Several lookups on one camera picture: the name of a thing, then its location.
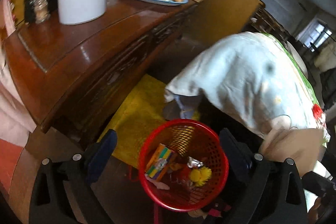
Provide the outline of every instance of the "pink cloth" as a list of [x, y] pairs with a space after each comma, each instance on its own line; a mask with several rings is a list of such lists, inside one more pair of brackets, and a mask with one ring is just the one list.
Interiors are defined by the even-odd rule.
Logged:
[[[10, 35], [15, 29], [8, 23], [8, 0], [1, 0], [0, 17], [4, 17], [6, 30]], [[36, 124], [22, 103], [13, 83], [5, 54], [0, 41], [0, 139], [24, 147], [29, 132], [33, 132]]]

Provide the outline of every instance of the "yellow plush toy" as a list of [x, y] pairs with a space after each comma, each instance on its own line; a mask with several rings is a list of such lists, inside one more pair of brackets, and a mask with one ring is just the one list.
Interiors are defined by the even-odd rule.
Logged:
[[193, 169], [189, 174], [189, 179], [195, 183], [196, 187], [203, 186], [210, 178], [211, 169], [205, 166], [199, 169]]

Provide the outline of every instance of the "snack package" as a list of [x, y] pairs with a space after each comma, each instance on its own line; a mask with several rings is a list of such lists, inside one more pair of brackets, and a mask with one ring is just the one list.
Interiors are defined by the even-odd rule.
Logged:
[[177, 153], [168, 149], [165, 145], [159, 144], [152, 158], [146, 166], [146, 174], [156, 181], [160, 181], [167, 172], [170, 163], [177, 157]]

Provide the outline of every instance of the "foil wrapper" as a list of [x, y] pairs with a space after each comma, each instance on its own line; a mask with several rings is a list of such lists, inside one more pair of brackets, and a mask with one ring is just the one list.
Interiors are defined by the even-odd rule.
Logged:
[[203, 162], [201, 162], [199, 160], [195, 160], [194, 158], [189, 157], [189, 161], [188, 161], [187, 165], [190, 168], [198, 169], [198, 168], [201, 168], [204, 164], [203, 164]]

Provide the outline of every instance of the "pink curtain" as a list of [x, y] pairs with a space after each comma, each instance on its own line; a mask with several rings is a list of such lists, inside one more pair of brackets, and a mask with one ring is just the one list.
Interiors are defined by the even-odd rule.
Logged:
[[[0, 0], [0, 28], [15, 31], [10, 0]], [[0, 38], [0, 191], [8, 197], [11, 180], [29, 133], [36, 124], [15, 88]]]

